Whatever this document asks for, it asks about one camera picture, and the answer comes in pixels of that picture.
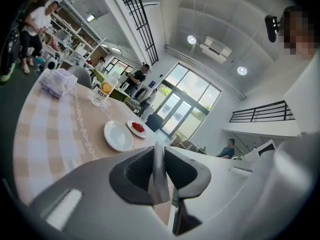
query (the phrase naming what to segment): checkered tablecloth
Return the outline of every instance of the checkered tablecloth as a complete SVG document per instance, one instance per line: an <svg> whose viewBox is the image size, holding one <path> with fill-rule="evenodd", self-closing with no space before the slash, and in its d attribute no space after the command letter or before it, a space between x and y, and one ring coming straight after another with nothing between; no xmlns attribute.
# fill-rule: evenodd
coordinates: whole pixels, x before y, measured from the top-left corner
<svg viewBox="0 0 320 240"><path fill-rule="evenodd" d="M76 167L119 154L106 142L104 125L110 120L141 120L122 102L108 98L104 107L91 103L94 91L80 84L61 99L40 87L30 91L14 137L13 171L18 195L29 204L40 192ZM149 128L146 139L133 135L132 149L158 140Z"/></svg>

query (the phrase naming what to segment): man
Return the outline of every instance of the man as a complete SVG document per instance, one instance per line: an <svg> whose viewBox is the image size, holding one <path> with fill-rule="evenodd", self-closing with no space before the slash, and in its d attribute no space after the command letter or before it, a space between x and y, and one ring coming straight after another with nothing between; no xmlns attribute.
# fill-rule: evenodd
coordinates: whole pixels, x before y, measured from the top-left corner
<svg viewBox="0 0 320 240"><path fill-rule="evenodd" d="M131 96L133 93L138 89L140 84L142 84L146 80L147 73L150 69L150 66L148 64L144 64L141 67L141 70L136 71L133 75L129 73L125 73L125 75L128 77L128 83L129 86L127 89L125 89L125 92L130 92Z"/></svg>
<svg viewBox="0 0 320 240"><path fill-rule="evenodd" d="M52 2L47 8L39 7L31 12L24 20L26 26L20 33L21 43L21 64L25 74L29 74L27 62L30 66L34 66L33 59L27 58L28 48L33 47L34 51L32 56L39 56L42 50L42 43L38 34L43 34L50 25L51 14L58 8L59 3L57 1Z"/></svg>
<svg viewBox="0 0 320 240"><path fill-rule="evenodd" d="M145 99L140 103L141 111L140 111L140 113L139 113L139 117L141 117L141 116L144 114L145 110L146 110L147 108L149 108L149 107L152 105L152 103L155 101L157 91L158 91L157 89L154 89L154 90L152 91L151 95L150 95L149 97L145 98Z"/></svg>
<svg viewBox="0 0 320 240"><path fill-rule="evenodd" d="M216 157L231 159L235 155L234 145L235 145L235 139L234 138L229 139L226 142L226 147Z"/></svg>

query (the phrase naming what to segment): white plate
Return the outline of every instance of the white plate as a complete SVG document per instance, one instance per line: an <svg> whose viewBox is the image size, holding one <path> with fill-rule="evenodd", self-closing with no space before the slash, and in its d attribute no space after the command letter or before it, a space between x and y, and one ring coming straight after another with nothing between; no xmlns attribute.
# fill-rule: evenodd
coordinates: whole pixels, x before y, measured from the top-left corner
<svg viewBox="0 0 320 240"><path fill-rule="evenodd" d="M103 129L104 137L116 151L124 152L131 149L134 140L131 132L121 122L109 121Z"/></svg>
<svg viewBox="0 0 320 240"><path fill-rule="evenodd" d="M127 125L128 128L130 129L130 131L133 132L135 135L139 136L140 138L145 139L145 138L147 137L146 131L144 131L144 132L139 132L139 131L137 131L137 130L136 130L135 128L133 128L133 126L132 126L132 123L133 123L133 122L134 122L134 121L128 121L128 122L126 122L126 125Z"/></svg>

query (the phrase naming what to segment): chair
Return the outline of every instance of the chair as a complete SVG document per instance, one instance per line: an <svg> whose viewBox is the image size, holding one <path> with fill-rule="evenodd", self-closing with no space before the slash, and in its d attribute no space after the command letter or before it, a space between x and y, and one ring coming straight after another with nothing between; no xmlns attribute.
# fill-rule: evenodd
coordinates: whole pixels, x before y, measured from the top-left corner
<svg viewBox="0 0 320 240"><path fill-rule="evenodd" d="M91 84L91 77L85 68L81 66L72 66L68 69L68 71L78 78L78 84L93 89Z"/></svg>
<svg viewBox="0 0 320 240"><path fill-rule="evenodd" d="M152 131L156 132L160 129L162 124L164 123L164 119L158 114L151 114L148 116L146 121L146 126L148 126Z"/></svg>

